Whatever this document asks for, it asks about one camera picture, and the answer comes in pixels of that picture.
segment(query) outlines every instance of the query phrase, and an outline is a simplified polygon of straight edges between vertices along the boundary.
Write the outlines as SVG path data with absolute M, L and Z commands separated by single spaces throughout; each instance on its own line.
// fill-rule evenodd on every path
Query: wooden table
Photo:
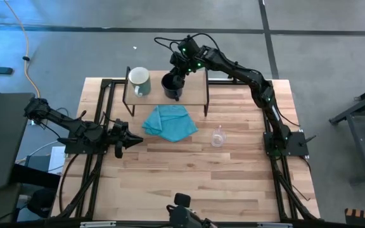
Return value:
M 77 114 L 87 110 L 84 120 L 94 118 L 101 79 L 86 78 Z M 273 84 L 282 114 L 297 122 L 289 81 L 273 80 Z M 192 209 L 203 219 L 279 220 L 271 165 L 262 139 L 262 112 L 254 104 L 248 86 L 210 85 L 208 117 L 203 116 L 201 106 L 187 106 L 199 131 L 177 143 L 146 135 L 141 125 L 154 106 L 142 106 L 131 117 L 122 103 L 123 89 L 123 85 L 115 88 L 111 119 L 129 122 L 130 131 L 144 137 L 144 141 L 124 150 L 121 160 L 115 158 L 113 147 L 105 155 L 94 220 L 168 220 L 165 206 L 173 204 L 176 193 L 190 195 Z M 223 147 L 215 148 L 210 138 L 219 125 L 227 140 Z M 64 205 L 80 188 L 85 159 L 85 155 L 80 155 L 70 167 L 63 186 Z M 288 165 L 292 184 L 311 200 L 304 200 L 296 192 L 298 197 L 319 217 L 308 166 L 297 157 L 288 157 Z M 290 216 L 288 197 L 283 197 Z M 58 214 L 56 199 L 52 215 Z

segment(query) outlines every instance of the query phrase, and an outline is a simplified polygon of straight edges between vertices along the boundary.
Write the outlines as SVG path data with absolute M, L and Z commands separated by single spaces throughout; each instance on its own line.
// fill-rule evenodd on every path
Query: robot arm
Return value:
M 122 147 L 129 148 L 141 143 L 143 138 L 129 132 L 128 123 L 116 119 L 108 132 L 104 127 L 80 118 L 72 119 L 50 108 L 45 99 L 32 98 L 25 108 L 25 116 L 36 122 L 47 119 L 70 131 L 73 137 L 59 138 L 59 142 L 73 147 L 72 151 L 82 154 L 106 153 L 109 145 L 115 145 L 115 156 L 122 157 Z
M 170 59 L 170 63 L 174 65 L 170 72 L 174 74 L 173 83 L 175 86 L 182 88 L 185 75 L 196 72 L 197 69 L 203 67 L 227 73 L 244 82 L 250 87 L 255 104 L 266 113 L 272 126 L 272 137 L 270 138 L 272 147 L 278 150 L 286 148 L 291 138 L 291 131 L 280 118 L 274 89 L 270 81 L 264 79 L 260 72 L 246 69 L 237 62 L 228 60 L 224 53 L 219 51 L 219 48 L 198 47 L 193 37 L 188 36 L 182 40 L 178 49 L 180 53 L 175 52 Z

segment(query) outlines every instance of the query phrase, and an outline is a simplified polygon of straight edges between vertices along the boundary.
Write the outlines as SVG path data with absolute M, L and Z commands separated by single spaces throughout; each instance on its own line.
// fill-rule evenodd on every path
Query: blue cloth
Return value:
M 158 105 L 143 123 L 146 134 L 177 142 L 198 129 L 182 105 Z

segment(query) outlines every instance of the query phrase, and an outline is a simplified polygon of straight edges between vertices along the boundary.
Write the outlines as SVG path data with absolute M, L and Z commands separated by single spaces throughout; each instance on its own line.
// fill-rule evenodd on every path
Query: clear plastic cup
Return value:
M 221 147 L 225 141 L 226 141 L 226 134 L 222 130 L 222 126 L 220 125 L 213 131 L 212 140 L 210 143 L 215 147 Z

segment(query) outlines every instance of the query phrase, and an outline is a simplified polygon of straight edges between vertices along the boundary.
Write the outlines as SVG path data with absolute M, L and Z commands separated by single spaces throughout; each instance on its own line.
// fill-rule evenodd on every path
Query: gray floor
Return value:
M 365 30 L 364 0 L 265 0 L 271 29 Z M 257 0 L 10 0 L 26 25 L 132 28 L 262 29 Z M 0 1 L 0 23 L 16 23 Z M 155 36 L 185 34 L 28 32 L 29 74 L 52 107 L 74 117 L 85 77 L 123 76 L 126 66 L 170 69 L 170 53 Z M 211 34 L 228 58 L 260 70 L 271 79 L 264 35 Z M 206 39 L 199 43 L 210 44 Z M 344 222 L 344 209 L 365 210 L 365 185 L 349 179 L 364 174 L 347 124 L 328 119 L 365 91 L 365 37 L 272 37 L 279 77 L 289 79 L 298 117 L 309 144 L 312 178 L 321 216 Z M 0 66 L 15 69 L 0 76 L 0 92 L 33 92 L 23 75 L 25 40 L 20 31 L 0 31 Z M 211 77 L 226 77 L 212 73 Z M 65 131 L 50 125 L 59 134 Z M 54 141 L 55 135 L 28 126 L 18 157 Z

